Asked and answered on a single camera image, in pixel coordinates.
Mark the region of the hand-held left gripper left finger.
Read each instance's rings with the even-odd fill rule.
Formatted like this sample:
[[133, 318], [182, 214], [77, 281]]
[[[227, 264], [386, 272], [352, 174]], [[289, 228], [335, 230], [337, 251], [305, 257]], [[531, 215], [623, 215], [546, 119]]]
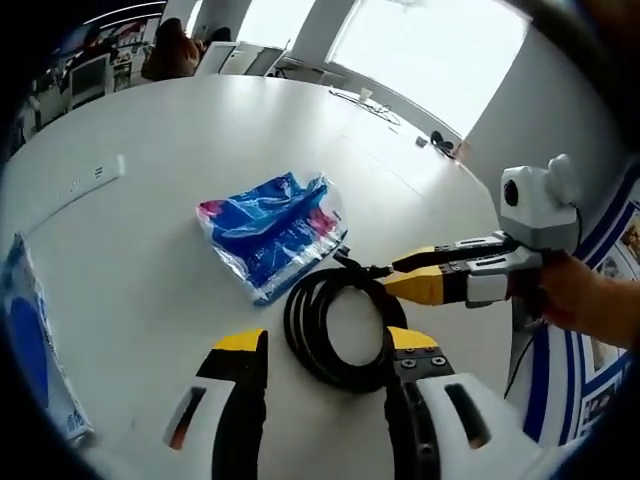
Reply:
[[145, 459], [149, 479], [256, 479], [266, 420], [269, 334], [225, 336], [180, 386]]

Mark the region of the person's right hand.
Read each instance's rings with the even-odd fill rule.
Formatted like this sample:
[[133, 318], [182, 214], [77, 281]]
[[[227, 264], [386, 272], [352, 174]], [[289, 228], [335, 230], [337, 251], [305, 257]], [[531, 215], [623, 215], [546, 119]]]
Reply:
[[599, 279], [583, 262], [565, 253], [547, 255], [538, 286], [545, 296], [546, 321], [589, 336], [602, 334]]

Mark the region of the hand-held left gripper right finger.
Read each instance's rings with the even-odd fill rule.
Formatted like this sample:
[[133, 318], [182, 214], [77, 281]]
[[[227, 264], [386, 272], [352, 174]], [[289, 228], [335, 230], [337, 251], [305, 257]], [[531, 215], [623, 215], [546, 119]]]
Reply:
[[385, 419], [397, 479], [547, 479], [548, 453], [517, 411], [469, 373], [452, 369], [431, 337], [385, 334]]

